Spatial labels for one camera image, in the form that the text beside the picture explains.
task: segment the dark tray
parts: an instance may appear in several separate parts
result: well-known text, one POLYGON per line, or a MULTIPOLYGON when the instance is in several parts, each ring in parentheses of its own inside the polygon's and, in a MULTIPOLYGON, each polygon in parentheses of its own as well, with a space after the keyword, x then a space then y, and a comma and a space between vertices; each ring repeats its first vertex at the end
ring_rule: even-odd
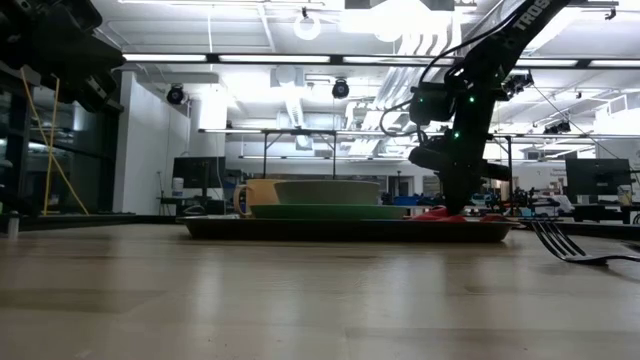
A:
POLYGON ((467 242, 502 241, 517 223, 445 223, 409 220, 264 220, 189 217, 195 239, 296 241, 467 242))

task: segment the yellow cable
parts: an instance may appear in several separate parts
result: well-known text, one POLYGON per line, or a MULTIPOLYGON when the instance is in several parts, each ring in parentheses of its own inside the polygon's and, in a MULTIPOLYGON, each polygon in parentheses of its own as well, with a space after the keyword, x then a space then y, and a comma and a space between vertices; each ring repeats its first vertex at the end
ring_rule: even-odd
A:
MULTIPOLYGON (((56 79, 56 94, 53 102, 53 117, 51 119, 51 135, 49 144, 53 145, 53 134, 56 130, 56 115, 58 114, 58 94, 60 93, 60 79, 56 79)), ((49 191, 51 190, 51 159, 53 159, 53 146, 49 146, 49 165, 47 165, 47 185, 44 191, 44 216, 47 216, 49 208, 49 191)))
MULTIPOLYGON (((29 84, 27 83, 27 77, 24 75, 24 68, 20 69, 20 74, 22 75, 22 83, 24 84, 24 90, 27 93, 27 99, 29 100, 31 111, 33 111, 33 116, 36 118, 36 121, 38 122, 38 130, 40 130, 40 135, 42 135, 42 140, 44 141, 45 146, 49 146, 49 149, 51 150, 51 148, 53 147, 53 144, 49 145, 49 142, 47 141, 47 136, 44 134, 44 130, 42 130, 42 122, 40 121, 40 117, 38 116, 38 111, 36 110, 36 106, 33 103, 33 98, 31 97, 31 91, 29 91, 29 84)), ((50 159, 53 160, 53 162, 56 164, 56 167, 58 168, 58 171, 60 172, 62 179, 64 179, 64 182, 67 183, 67 186, 69 187, 69 191, 71 191, 71 194, 73 195, 73 197, 76 199, 78 204, 80 204, 80 207, 82 207, 82 210, 84 211, 85 215, 89 215, 89 211, 87 211, 87 208, 84 207, 84 204, 82 203, 82 201, 80 201, 80 198, 78 198, 78 195, 73 189, 73 186, 71 186, 71 183, 69 182, 67 177, 64 175, 64 171, 62 170, 62 166, 60 166, 58 159, 56 159, 55 157, 50 157, 50 159)))

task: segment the table surface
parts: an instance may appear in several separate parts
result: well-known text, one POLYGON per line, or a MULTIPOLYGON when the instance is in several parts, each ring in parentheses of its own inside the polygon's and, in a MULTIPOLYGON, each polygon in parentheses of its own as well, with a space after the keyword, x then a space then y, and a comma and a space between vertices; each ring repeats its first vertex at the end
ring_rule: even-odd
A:
POLYGON ((484 245, 193 241, 173 225, 20 236, 0 239, 2 359, 640 353, 640 266, 566 264, 524 231, 484 245))

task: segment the fork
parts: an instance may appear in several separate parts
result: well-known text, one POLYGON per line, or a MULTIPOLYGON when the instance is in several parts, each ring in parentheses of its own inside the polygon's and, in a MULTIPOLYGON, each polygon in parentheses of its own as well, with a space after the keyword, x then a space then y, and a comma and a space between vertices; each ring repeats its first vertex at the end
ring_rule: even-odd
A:
POLYGON ((553 221, 532 220, 533 231, 553 256, 560 260, 582 265, 607 265, 608 260, 640 262, 640 257, 631 255, 591 256, 574 243, 553 221))

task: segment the wall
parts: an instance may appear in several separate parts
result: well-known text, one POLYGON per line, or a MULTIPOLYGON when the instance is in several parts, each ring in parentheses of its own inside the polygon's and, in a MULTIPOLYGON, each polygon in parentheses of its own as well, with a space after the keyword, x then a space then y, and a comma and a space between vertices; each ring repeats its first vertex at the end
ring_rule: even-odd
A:
POLYGON ((160 180, 170 192, 173 158, 188 149, 189 119, 123 72, 114 211, 158 214, 160 180))

